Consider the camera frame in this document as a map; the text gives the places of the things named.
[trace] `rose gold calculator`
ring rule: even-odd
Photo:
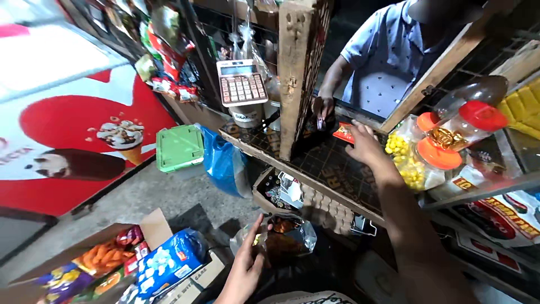
[[[265,84],[253,59],[218,61],[217,66],[224,107],[268,101]]]

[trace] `green plastic box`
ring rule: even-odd
[[[156,159],[158,169],[165,173],[202,163],[204,146],[201,132],[193,125],[159,131]]]

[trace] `blue snack box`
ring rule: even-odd
[[[138,296],[145,300],[187,277],[203,264],[203,240],[184,229],[139,261]]]

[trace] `candy jar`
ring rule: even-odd
[[[506,127],[506,117],[496,108],[478,100],[465,103],[458,114],[428,131],[434,146],[459,151]]]
[[[479,100],[495,107],[506,96],[507,91],[508,80],[503,76],[478,77],[446,94],[433,107],[433,111],[441,120],[446,120],[456,115],[468,100]]]
[[[427,138],[413,144],[408,154],[395,156],[393,160],[405,184],[415,191],[443,184],[444,172],[459,167],[462,162],[458,152],[436,147]]]
[[[399,157],[408,155],[411,144],[426,136],[426,132],[436,126],[437,116],[426,112],[420,116],[409,115],[401,125],[388,136],[385,152]]]

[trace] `ice cream bar image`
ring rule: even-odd
[[[107,181],[125,168],[126,161],[120,157],[79,149],[50,150],[25,167],[54,179],[85,181]]]
[[[144,160],[141,154],[143,131],[142,125],[124,120],[120,124],[104,123],[96,136],[105,141],[109,147],[117,149],[128,161],[137,166]]]

